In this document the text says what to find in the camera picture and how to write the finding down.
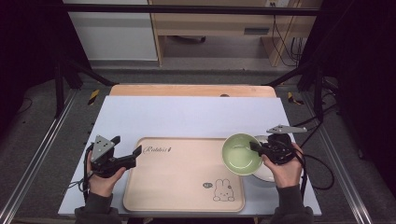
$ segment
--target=sleeve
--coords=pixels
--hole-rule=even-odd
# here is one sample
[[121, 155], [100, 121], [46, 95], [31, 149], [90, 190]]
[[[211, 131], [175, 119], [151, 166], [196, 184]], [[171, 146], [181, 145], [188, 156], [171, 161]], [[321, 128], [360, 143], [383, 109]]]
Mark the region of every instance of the sleeve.
[[314, 223], [313, 211], [304, 207], [300, 185], [277, 189], [279, 207], [276, 208], [271, 224], [308, 224]]
[[76, 208], [76, 224], [121, 224], [119, 211], [110, 207], [113, 195], [102, 197], [90, 193], [84, 207]]

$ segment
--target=wire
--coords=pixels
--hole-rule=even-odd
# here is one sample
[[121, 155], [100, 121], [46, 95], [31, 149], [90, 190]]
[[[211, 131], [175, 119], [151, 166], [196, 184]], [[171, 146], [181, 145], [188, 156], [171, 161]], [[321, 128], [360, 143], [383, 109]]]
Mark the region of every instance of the wire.
[[[291, 27], [291, 22], [293, 21], [293, 19], [294, 19], [294, 16], [291, 16], [291, 20], [290, 20], [290, 22], [289, 22], [289, 26], [288, 26], [288, 29], [287, 29], [286, 33], [289, 32], [289, 29], [290, 29], [290, 27]], [[279, 50], [277, 49], [276, 43], [275, 43], [275, 40], [274, 40], [274, 34], [275, 34], [274, 30], [275, 30], [275, 29], [276, 29], [276, 31], [277, 31], [279, 37], [280, 37], [280, 40], [282, 41], [282, 45], [285, 47], [285, 51], [287, 52], [287, 54], [288, 54], [288, 56], [291, 58], [291, 60], [294, 61], [294, 62], [296, 63], [295, 65], [286, 64], [286, 63], [283, 61], [282, 55], [281, 55], [281, 53], [279, 52]], [[273, 23], [273, 29], [272, 29], [272, 36], [271, 36], [271, 39], [272, 39], [274, 48], [276, 49], [276, 52], [277, 52], [277, 54], [279, 55], [279, 58], [280, 58], [280, 60], [282, 61], [282, 63], [285, 64], [286, 66], [292, 66], [292, 67], [297, 66], [297, 65], [298, 65], [298, 61], [296, 61], [296, 60], [290, 55], [290, 53], [289, 53], [289, 51], [288, 51], [288, 48], [286, 47], [285, 40], [283, 39], [282, 35], [280, 34], [279, 30], [277, 29], [277, 25], [276, 25], [276, 15], [274, 15], [274, 23]]]
[[[91, 176], [93, 176], [93, 173], [92, 173], [92, 172], [90, 172], [90, 173], [88, 174], [87, 179], [90, 180]], [[81, 191], [81, 192], [86, 192], [86, 191], [88, 191], [88, 189], [84, 189], [84, 188], [83, 188], [83, 186], [82, 186], [83, 183], [84, 183], [84, 178], [81, 178], [81, 179], [78, 180], [78, 181], [73, 181], [73, 182], [71, 182], [71, 183], [69, 184], [69, 186], [68, 186], [66, 189], [64, 189], [62, 195], [64, 195], [68, 189], [71, 189], [71, 188], [73, 188], [74, 186], [78, 186], [78, 189], [79, 189], [79, 191]]]
[[304, 155], [303, 155], [303, 157], [301, 158], [301, 157], [297, 154], [297, 151], [298, 151], [298, 150], [297, 150], [296, 148], [294, 148], [294, 150], [293, 150], [293, 155], [294, 155], [295, 158], [297, 158], [298, 162], [299, 162], [299, 163], [301, 164], [301, 166], [303, 167], [303, 176], [302, 176], [303, 182], [302, 182], [302, 184], [301, 184], [300, 192], [301, 192], [302, 197], [304, 197], [305, 188], [306, 188], [306, 182], [307, 182], [307, 179], [308, 179], [308, 176], [306, 175], [306, 173], [307, 173], [307, 171], [306, 171], [306, 166], [305, 166], [306, 162], [305, 162]]
[[[329, 110], [331, 110], [333, 107], [336, 107], [337, 105], [338, 105], [338, 104], [334, 104], [334, 105], [331, 105], [331, 106], [327, 107], [326, 109], [323, 110], [323, 113], [326, 114], [326, 112], [328, 112]], [[317, 117], [318, 117], [318, 116], [314, 116], [314, 117], [312, 117], [312, 118], [310, 118], [310, 119], [307, 119], [307, 120], [305, 120], [305, 121], [303, 121], [303, 122], [300, 122], [300, 123], [298, 123], [298, 124], [291, 125], [291, 127], [299, 127], [299, 126], [302, 126], [302, 125], [304, 125], [304, 124], [306, 124], [306, 123], [311, 122], [312, 120], [316, 119]]]
[[297, 53], [293, 52], [294, 49], [294, 41], [295, 41], [296, 37], [294, 37], [291, 40], [291, 45], [290, 45], [290, 53], [291, 53], [291, 58], [296, 62], [296, 67], [298, 67], [299, 61], [301, 60], [301, 57], [303, 56], [303, 54], [301, 53], [301, 49], [303, 46], [303, 39], [300, 37], [299, 38], [299, 43], [298, 43], [298, 47], [297, 47]]
[[332, 186], [334, 185], [334, 182], [335, 182], [334, 172], [332, 171], [332, 169], [331, 169], [324, 161], [321, 161], [320, 159], [318, 159], [318, 158], [316, 158], [316, 157], [314, 157], [314, 156], [304, 154], [304, 157], [305, 157], [305, 158], [310, 158], [310, 159], [313, 159], [313, 160], [315, 160], [315, 161], [320, 162], [322, 165], [324, 165], [324, 166], [329, 170], [330, 175], [332, 176], [332, 181], [331, 181], [331, 183], [330, 183], [329, 186], [327, 186], [327, 187], [318, 187], [318, 186], [312, 185], [312, 188], [314, 188], [314, 189], [322, 189], [322, 190], [331, 189]]
[[305, 145], [305, 143], [312, 137], [312, 135], [314, 135], [314, 133], [318, 130], [318, 128], [320, 127], [320, 125], [323, 123], [323, 121], [315, 128], [315, 130], [308, 135], [308, 137], [305, 139], [305, 141], [303, 141], [300, 145], [300, 148], [303, 148], [303, 146]]
[[88, 174], [88, 170], [87, 170], [87, 160], [88, 160], [88, 154], [90, 153], [90, 151], [92, 151], [93, 149], [93, 144], [91, 144], [86, 150], [85, 150], [85, 157], [84, 157], [84, 177], [82, 178], [82, 193], [84, 194], [84, 202], [87, 202], [88, 199], [88, 188], [90, 183], [88, 182], [88, 180], [90, 179], [90, 177], [92, 176], [92, 172], [90, 172]]
[[286, 66], [292, 66], [292, 67], [294, 67], [294, 65], [286, 64], [285, 61], [283, 61], [282, 55], [281, 55], [281, 53], [279, 52], [279, 50], [277, 49], [277, 47], [276, 47], [276, 43], [275, 43], [275, 40], [274, 40], [274, 34], [275, 34], [275, 33], [274, 33], [274, 30], [275, 30], [275, 28], [276, 28], [276, 16], [274, 15], [274, 23], [273, 23], [272, 36], [271, 36], [271, 39], [272, 39], [274, 48], [276, 49], [276, 52], [277, 52], [277, 54], [279, 55], [280, 61], [282, 61], [283, 64], [285, 64]]

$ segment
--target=human hand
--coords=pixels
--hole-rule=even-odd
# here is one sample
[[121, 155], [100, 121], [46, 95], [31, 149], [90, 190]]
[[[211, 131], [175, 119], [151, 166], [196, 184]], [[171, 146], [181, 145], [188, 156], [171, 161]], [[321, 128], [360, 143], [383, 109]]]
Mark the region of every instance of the human hand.
[[[87, 172], [89, 173], [92, 170], [91, 166], [91, 156], [92, 151], [88, 154], [87, 159]], [[125, 167], [121, 167], [113, 176], [109, 178], [102, 178], [98, 175], [92, 175], [90, 182], [90, 192], [100, 195], [102, 197], [109, 197], [113, 192], [114, 186], [117, 181], [122, 177], [123, 173], [126, 171]]]
[[[301, 156], [303, 151], [300, 147], [292, 143], [293, 147], [297, 149], [297, 155]], [[276, 186], [280, 189], [296, 186], [300, 183], [301, 171], [303, 170], [303, 166], [297, 160], [297, 158], [293, 158], [291, 161], [282, 164], [276, 165], [273, 164], [270, 159], [262, 154], [262, 161], [264, 165], [266, 165], [274, 175], [274, 180]]]

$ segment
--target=green bowl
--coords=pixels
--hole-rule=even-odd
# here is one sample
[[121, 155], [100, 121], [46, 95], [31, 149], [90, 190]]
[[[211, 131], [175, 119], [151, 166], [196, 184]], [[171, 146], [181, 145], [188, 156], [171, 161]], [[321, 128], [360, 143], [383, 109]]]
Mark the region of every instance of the green bowl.
[[227, 168], [237, 175], [251, 175], [262, 166], [262, 158], [250, 149], [250, 142], [260, 143], [245, 133], [237, 133], [227, 138], [222, 148], [222, 159]]

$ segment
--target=wooden tray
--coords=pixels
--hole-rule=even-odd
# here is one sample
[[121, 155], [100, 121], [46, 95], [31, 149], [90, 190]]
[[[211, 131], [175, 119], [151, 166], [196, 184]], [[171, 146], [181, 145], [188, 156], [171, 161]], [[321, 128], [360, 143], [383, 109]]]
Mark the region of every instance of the wooden tray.
[[220, 138], [142, 138], [123, 198], [129, 211], [238, 212], [242, 181], [222, 162]]

